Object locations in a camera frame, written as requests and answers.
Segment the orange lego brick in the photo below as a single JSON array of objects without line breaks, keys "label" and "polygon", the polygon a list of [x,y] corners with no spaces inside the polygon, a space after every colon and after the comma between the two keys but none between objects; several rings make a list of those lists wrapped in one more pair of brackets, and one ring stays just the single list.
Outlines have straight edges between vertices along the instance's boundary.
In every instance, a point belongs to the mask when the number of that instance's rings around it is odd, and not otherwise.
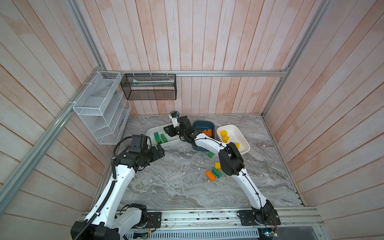
[{"label": "orange lego brick", "polygon": [[208,136],[208,137],[212,137],[213,136],[213,132],[211,129],[206,129],[206,130],[203,130],[203,133]]},{"label": "orange lego brick", "polygon": [[206,175],[212,182],[216,179],[216,176],[211,171],[206,171]]}]

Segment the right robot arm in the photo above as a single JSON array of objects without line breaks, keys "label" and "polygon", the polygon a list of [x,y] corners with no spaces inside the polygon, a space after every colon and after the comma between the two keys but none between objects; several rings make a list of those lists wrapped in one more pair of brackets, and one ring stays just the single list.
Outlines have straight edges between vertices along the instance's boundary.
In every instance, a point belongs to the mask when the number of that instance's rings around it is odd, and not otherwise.
[{"label": "right robot arm", "polygon": [[223,143],[207,136],[202,131],[193,128],[188,117],[181,117],[177,111],[170,112],[169,117],[172,124],[165,127],[166,133],[170,137],[179,136],[181,141],[204,148],[217,155],[223,172],[233,177],[248,197],[255,221],[260,225],[267,224],[274,213],[274,206],[252,181],[245,167],[243,156],[235,143]]}]

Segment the left white bin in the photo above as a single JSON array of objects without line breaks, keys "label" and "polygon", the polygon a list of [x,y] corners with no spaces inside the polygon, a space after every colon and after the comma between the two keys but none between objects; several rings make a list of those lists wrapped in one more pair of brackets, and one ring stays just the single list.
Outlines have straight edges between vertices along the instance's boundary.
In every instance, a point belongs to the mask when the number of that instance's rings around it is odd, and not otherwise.
[{"label": "left white bin", "polygon": [[155,146],[158,145],[159,140],[161,140],[162,141],[161,142],[162,148],[166,148],[166,147],[174,146],[174,145],[181,142],[178,135],[176,135],[174,137],[170,137],[166,133],[164,128],[167,128],[169,126],[173,126],[173,125],[171,123],[168,123],[165,125],[151,128],[147,131],[146,135],[151,139],[151,142],[153,145],[155,145]]}]

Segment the aluminium front rail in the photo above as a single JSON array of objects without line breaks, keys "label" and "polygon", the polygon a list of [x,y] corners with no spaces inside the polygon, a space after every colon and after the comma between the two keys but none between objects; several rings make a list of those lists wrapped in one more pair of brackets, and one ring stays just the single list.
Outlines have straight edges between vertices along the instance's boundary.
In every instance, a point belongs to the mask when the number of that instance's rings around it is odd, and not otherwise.
[{"label": "aluminium front rail", "polygon": [[[148,214],[161,213],[160,217],[152,218],[152,223],[160,222],[156,226],[160,230],[197,230],[197,229],[245,229],[239,211],[247,211],[247,208],[214,208],[214,209],[168,209],[148,210]],[[250,228],[264,227],[309,227],[324,226],[320,213],[315,207],[276,207],[272,220],[259,225],[255,221]]]}]

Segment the right white bin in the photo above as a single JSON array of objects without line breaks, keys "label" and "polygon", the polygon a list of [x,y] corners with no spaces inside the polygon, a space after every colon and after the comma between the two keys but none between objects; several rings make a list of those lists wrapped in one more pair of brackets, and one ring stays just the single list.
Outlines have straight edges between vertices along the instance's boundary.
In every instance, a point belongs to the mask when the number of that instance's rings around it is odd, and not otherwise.
[{"label": "right white bin", "polygon": [[249,152],[250,150],[250,144],[244,137],[244,135],[241,133],[238,127],[235,125],[225,125],[217,128],[217,135],[218,138],[223,142],[223,137],[220,136],[220,131],[227,131],[228,132],[228,137],[229,141],[227,143],[239,143],[240,148],[238,149],[241,155],[245,155],[246,153]]}]

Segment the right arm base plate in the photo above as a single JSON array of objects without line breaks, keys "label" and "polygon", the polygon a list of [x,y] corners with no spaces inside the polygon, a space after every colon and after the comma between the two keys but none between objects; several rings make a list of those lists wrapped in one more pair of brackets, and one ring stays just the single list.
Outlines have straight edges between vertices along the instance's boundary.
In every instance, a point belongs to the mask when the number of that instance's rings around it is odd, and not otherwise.
[{"label": "right arm base plate", "polygon": [[269,212],[261,210],[240,210],[237,211],[242,226],[264,226],[264,225],[281,225],[280,216],[275,209]]}]

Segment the green long lego brick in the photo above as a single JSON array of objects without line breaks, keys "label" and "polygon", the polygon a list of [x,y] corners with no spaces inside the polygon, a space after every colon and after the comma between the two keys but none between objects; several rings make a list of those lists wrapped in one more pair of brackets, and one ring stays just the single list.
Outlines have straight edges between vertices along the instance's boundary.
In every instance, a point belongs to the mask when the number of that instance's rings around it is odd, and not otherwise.
[{"label": "green long lego brick", "polygon": [[220,171],[218,171],[216,168],[212,168],[211,172],[213,173],[213,175],[219,179],[222,177],[222,174],[220,173]]}]

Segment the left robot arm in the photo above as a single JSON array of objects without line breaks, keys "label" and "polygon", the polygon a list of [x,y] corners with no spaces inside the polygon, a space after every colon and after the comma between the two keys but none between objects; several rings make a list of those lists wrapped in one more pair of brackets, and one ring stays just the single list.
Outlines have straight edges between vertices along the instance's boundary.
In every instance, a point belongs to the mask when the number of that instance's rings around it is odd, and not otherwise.
[{"label": "left robot arm", "polygon": [[132,227],[145,227],[147,225],[145,205],[129,204],[128,210],[123,214],[117,216],[116,213],[135,174],[164,155],[162,146],[154,146],[148,136],[131,135],[121,139],[113,151],[111,177],[85,219],[75,222],[72,226],[72,239],[124,240]]}]

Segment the dark teal bin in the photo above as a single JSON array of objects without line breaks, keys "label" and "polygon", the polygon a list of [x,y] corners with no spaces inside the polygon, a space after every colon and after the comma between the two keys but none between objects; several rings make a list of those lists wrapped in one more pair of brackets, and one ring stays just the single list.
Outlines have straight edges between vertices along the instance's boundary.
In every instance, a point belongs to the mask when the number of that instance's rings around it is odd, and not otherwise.
[{"label": "dark teal bin", "polygon": [[205,135],[207,135],[210,138],[213,138],[215,136],[214,134],[215,125],[213,122],[203,121],[203,120],[194,121],[193,128],[201,132],[204,132]]}]

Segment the white bin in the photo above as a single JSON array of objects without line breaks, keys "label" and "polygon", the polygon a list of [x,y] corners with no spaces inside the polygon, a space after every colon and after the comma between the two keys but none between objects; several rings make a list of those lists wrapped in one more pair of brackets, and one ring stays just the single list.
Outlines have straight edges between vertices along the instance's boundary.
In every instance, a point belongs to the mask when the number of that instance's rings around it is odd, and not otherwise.
[{"label": "white bin", "polygon": [[151,142],[153,145],[155,145],[155,146],[158,145],[159,140],[161,140],[162,141],[161,142],[162,148],[166,148],[166,147],[174,146],[174,145],[181,142],[178,135],[176,135],[174,137],[170,137],[166,133],[164,128],[167,128],[169,126],[173,126],[173,125],[171,123],[168,123],[165,125],[151,128],[147,131],[146,135],[151,139]]},{"label": "white bin", "polygon": [[225,125],[217,128],[217,135],[218,138],[223,142],[223,137],[220,136],[220,131],[227,131],[228,132],[228,137],[229,141],[227,143],[239,143],[240,148],[238,149],[241,155],[245,155],[246,153],[249,152],[250,150],[250,144],[244,137],[244,135],[241,133],[238,127],[235,125]]}]

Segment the black mesh basket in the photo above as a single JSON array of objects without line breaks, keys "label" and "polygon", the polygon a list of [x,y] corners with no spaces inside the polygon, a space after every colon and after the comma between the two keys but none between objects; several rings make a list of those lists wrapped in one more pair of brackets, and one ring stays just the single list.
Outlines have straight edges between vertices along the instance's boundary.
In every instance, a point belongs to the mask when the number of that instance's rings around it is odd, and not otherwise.
[{"label": "black mesh basket", "polygon": [[175,74],[124,74],[120,86],[129,101],[175,101]]}]

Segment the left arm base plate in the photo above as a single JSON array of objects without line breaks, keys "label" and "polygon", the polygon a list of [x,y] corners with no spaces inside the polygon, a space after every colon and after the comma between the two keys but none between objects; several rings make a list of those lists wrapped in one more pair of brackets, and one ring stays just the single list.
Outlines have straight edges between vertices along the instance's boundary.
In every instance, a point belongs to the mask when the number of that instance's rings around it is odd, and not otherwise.
[{"label": "left arm base plate", "polygon": [[133,229],[157,229],[161,227],[162,213],[161,212],[149,212],[145,218],[145,221],[139,222],[133,226]]}]

